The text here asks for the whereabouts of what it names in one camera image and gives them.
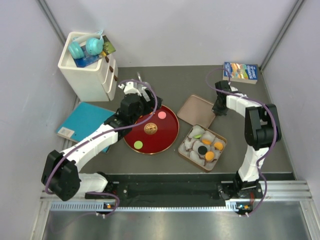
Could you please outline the beige tin lid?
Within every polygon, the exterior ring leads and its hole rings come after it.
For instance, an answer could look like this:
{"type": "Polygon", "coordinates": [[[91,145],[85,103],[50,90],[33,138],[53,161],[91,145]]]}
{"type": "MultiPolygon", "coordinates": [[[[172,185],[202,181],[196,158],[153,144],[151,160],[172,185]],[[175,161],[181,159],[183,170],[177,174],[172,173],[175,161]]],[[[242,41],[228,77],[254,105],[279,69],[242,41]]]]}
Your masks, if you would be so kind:
{"type": "Polygon", "coordinates": [[[216,117],[212,111],[213,106],[212,102],[192,94],[177,112],[177,117],[192,126],[209,128],[216,117]]]}

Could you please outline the orange round cookie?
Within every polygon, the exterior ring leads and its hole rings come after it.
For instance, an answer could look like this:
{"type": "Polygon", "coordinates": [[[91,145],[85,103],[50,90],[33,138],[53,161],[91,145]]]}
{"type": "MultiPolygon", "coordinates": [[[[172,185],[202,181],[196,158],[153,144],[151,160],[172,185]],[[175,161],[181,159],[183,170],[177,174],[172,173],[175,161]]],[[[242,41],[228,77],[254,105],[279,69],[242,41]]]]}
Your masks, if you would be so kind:
{"type": "Polygon", "coordinates": [[[212,142],[210,140],[208,140],[208,139],[202,139],[201,142],[203,144],[205,144],[205,145],[211,145],[212,144],[212,142]]]}
{"type": "Polygon", "coordinates": [[[207,162],[212,162],[212,161],[214,160],[215,153],[212,152],[212,151],[208,151],[208,152],[204,155],[204,157],[205,157],[205,160],[206,160],[207,162]]]}
{"type": "Polygon", "coordinates": [[[224,149],[224,145],[221,142],[215,142],[213,146],[218,151],[222,151],[224,149]]]}

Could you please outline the orange round cookie top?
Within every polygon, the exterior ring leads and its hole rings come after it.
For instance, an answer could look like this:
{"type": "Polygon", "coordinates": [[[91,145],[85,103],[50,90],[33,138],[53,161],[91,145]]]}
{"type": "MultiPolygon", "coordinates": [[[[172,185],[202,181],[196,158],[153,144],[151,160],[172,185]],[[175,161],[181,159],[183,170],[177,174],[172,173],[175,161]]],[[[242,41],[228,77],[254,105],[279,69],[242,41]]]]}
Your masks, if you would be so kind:
{"type": "Polygon", "coordinates": [[[221,142],[215,142],[213,146],[218,151],[222,151],[224,149],[224,145],[221,142]]]}

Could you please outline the black round cookie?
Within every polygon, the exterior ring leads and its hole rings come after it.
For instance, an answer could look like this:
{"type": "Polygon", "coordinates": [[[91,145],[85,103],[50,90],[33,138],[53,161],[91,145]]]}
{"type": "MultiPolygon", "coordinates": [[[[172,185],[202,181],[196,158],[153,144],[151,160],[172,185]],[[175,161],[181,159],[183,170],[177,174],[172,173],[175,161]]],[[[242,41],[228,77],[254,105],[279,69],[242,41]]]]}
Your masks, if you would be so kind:
{"type": "Polygon", "coordinates": [[[208,152],[208,149],[206,146],[199,146],[197,149],[197,152],[199,155],[205,155],[208,152]]]}

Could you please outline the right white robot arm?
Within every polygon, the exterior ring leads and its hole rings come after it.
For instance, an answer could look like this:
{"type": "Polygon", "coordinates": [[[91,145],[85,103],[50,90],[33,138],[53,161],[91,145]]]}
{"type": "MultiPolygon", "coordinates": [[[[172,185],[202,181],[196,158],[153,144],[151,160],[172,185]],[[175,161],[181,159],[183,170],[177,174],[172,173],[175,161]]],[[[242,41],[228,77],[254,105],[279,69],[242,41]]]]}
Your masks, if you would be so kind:
{"type": "Polygon", "coordinates": [[[261,167],[267,153],[281,137],[277,107],[248,98],[227,80],[215,83],[217,93],[212,111],[216,116],[225,116],[229,110],[244,117],[244,138],[247,150],[243,163],[236,172],[232,185],[218,184],[218,192],[224,200],[233,196],[245,198],[259,188],[261,167]]]}

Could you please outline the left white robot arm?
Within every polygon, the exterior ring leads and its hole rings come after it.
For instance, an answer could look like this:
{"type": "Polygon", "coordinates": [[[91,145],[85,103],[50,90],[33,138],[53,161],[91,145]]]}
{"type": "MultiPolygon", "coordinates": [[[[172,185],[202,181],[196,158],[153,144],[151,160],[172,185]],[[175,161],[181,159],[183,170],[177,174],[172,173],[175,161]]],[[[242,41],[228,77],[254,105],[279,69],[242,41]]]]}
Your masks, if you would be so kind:
{"type": "Polygon", "coordinates": [[[142,93],[127,93],[117,111],[107,118],[93,133],[76,145],[61,152],[51,151],[46,159],[41,182],[45,192],[68,201],[76,194],[100,195],[109,198],[114,191],[102,172],[80,173],[80,170],[102,150],[123,139],[138,119],[149,118],[161,108],[162,99],[153,90],[142,93]]]}

